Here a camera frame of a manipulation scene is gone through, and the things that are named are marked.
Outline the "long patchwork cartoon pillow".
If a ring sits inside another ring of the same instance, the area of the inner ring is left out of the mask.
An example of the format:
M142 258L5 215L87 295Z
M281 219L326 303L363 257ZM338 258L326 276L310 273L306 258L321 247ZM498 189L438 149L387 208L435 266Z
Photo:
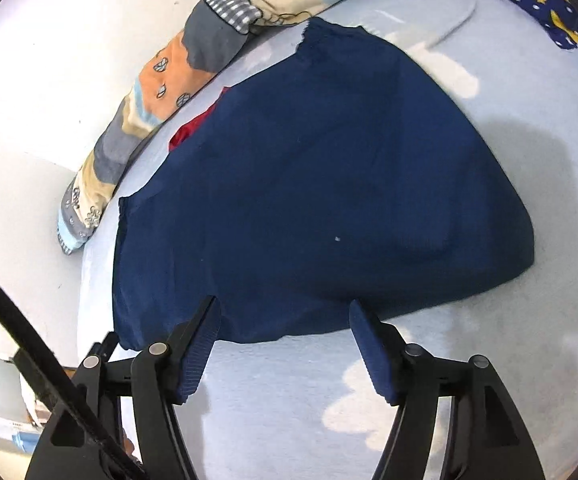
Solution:
M340 0L199 0L182 30L146 64L60 202L67 255L97 230L126 170L149 139L266 27L299 24Z

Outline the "light blue cloud bedsheet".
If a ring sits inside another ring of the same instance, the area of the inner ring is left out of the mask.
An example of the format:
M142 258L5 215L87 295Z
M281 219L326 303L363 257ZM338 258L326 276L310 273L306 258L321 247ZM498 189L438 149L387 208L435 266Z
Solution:
M578 0L199 0L60 206L152 479L531 478L575 408Z

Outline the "navy blue work garment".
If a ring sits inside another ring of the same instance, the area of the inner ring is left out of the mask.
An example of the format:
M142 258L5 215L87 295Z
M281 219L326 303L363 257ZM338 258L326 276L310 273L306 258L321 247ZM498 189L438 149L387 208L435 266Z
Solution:
M219 300L251 344L463 299L532 266L504 170L411 58L313 18L293 55L225 91L118 203L114 330L139 350Z

